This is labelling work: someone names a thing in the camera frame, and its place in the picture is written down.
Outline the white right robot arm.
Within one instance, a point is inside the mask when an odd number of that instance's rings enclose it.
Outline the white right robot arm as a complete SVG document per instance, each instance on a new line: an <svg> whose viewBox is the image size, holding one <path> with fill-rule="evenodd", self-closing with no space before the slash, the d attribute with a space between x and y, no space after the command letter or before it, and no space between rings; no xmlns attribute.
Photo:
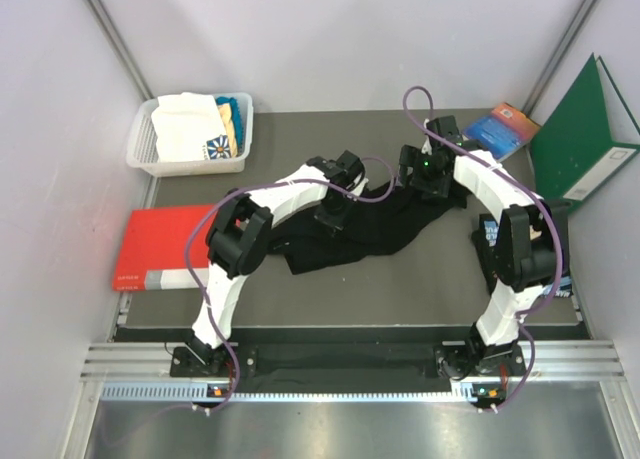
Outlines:
<svg viewBox="0 0 640 459"><path fill-rule="evenodd" d="M405 145L399 182L429 198L453 186L471 193L496 221L489 242L477 230L476 247L489 277L490 300L458 350L441 360L444 372L460 380L487 375L514 354L527 315L555 294L569 266L568 209L562 200L547 201L532 192L480 144L465 140L452 116L419 124L422 147Z"/></svg>

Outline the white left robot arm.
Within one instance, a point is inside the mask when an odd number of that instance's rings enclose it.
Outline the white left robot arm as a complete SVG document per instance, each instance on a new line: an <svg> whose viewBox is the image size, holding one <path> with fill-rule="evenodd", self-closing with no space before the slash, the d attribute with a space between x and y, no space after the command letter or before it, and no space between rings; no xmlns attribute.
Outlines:
<svg viewBox="0 0 640 459"><path fill-rule="evenodd" d="M212 219L205 244L207 277L201 279L186 265L200 289L202 305L186 342L192 363L205 375L226 366L222 346L231 335L231 321L241 289L267 255L274 225L314 203L320 218L341 229L367 183L365 167L355 154L345 151L336 160L316 156L285 178L262 186L228 193L205 216Z"/></svg>

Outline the folded black printed t-shirt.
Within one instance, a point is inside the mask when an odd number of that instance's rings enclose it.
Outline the folded black printed t-shirt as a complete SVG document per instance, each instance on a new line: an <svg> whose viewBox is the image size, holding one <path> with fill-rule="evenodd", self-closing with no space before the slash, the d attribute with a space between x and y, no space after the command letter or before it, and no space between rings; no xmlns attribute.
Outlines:
<svg viewBox="0 0 640 459"><path fill-rule="evenodd" d="M561 263L561 273L568 273L571 203L555 199L543 205L559 237L560 257L556 256L549 226L535 205L512 205L499 219L488 213L479 216L478 228L471 234L471 240L490 293L498 283L516 292L538 285L548 287L555 281L557 262Z"/></svg>

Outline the blue orange book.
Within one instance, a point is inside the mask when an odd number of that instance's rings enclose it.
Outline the blue orange book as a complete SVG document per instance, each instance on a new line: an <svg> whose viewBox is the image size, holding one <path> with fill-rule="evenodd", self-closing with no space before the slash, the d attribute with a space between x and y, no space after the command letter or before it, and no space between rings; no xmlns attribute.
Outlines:
<svg viewBox="0 0 640 459"><path fill-rule="evenodd" d="M480 143L496 161L502 162L526 146L540 128L519 109L503 102L467 126L463 135Z"/></svg>

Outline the blue t-shirt in basket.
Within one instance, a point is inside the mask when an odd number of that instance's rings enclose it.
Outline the blue t-shirt in basket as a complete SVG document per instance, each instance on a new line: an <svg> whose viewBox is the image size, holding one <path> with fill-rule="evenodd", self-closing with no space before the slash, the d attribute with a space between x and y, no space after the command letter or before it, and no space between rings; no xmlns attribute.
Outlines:
<svg viewBox="0 0 640 459"><path fill-rule="evenodd" d="M238 100L234 97L219 96L215 98L215 101L218 106L230 106L231 121L234 126L236 145L238 148L238 153L242 154L244 152L245 146L245 125L243 122L243 115Z"/></svg>

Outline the cream t-shirt in basket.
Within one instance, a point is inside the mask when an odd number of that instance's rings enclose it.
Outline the cream t-shirt in basket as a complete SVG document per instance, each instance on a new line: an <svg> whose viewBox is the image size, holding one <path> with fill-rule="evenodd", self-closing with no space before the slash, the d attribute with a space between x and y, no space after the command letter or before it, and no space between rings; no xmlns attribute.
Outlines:
<svg viewBox="0 0 640 459"><path fill-rule="evenodd" d="M233 122L232 108L229 103L218 104L218 111L225 127L226 136L229 139L235 138L235 126Z"/></svg>

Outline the green binder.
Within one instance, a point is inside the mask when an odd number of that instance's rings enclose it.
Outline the green binder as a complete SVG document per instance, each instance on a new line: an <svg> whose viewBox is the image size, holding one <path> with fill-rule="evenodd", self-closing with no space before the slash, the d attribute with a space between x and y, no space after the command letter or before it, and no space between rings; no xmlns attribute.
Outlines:
<svg viewBox="0 0 640 459"><path fill-rule="evenodd" d="M530 143L535 187L578 210L639 154L639 118L591 55Z"/></svg>

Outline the white t-shirt with flower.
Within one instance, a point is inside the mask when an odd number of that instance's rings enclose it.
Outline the white t-shirt with flower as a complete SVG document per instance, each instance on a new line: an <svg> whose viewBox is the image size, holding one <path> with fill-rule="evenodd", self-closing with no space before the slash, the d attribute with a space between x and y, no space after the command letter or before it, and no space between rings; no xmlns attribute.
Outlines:
<svg viewBox="0 0 640 459"><path fill-rule="evenodd" d="M158 98L151 114L159 162L196 162L238 156L236 138L226 136L215 97L183 92Z"/></svg>

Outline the white plastic laundry basket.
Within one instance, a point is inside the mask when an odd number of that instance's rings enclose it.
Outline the white plastic laundry basket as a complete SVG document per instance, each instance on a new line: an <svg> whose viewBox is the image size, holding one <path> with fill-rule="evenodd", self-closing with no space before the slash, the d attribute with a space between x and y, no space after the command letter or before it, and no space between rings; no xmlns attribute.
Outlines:
<svg viewBox="0 0 640 459"><path fill-rule="evenodd" d="M133 121L127 148L127 164L139 168L154 177L186 176L199 174L239 173L244 170L245 160L249 156L252 135L254 107L252 97L243 92L213 94L229 96L238 100L245 125L245 146L242 154L233 159L196 161L196 162L159 162L156 151L156 132L152 125L151 114L158 106L158 98L144 102Z"/></svg>

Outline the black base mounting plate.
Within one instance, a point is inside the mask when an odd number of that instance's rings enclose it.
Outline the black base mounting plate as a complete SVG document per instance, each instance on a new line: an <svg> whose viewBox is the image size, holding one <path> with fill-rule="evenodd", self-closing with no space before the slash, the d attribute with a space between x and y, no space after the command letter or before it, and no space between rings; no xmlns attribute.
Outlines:
<svg viewBox="0 0 640 459"><path fill-rule="evenodd" d="M172 354L172 378L229 378L236 371L243 379L274 378L279 373L305 373L326 383L330 373L362 372L367 376L399 373L411 378L461 380L474 375L514 377L525 372L522 349L516 344L487 357L475 355L462 343L346 342L249 343L233 347L238 359L223 347L196 352L191 344Z"/></svg>

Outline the aluminium rail frame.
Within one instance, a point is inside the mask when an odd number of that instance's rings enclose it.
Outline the aluminium rail frame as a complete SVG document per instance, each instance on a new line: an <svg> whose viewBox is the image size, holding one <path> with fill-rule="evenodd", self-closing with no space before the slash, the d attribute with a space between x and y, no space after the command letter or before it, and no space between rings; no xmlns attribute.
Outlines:
<svg viewBox="0 0 640 459"><path fill-rule="evenodd" d="M530 328L519 376L416 379L399 373L305 373L274 378L172 378L172 354L185 343L167 330L125 330L88 348L80 395L61 454L90 445L124 453L135 445L238 457L328 453L353 448L403 456L547 458L639 454L639 410L609 340L567 327ZM463 342L460 327L249 328L249 343Z"/></svg>

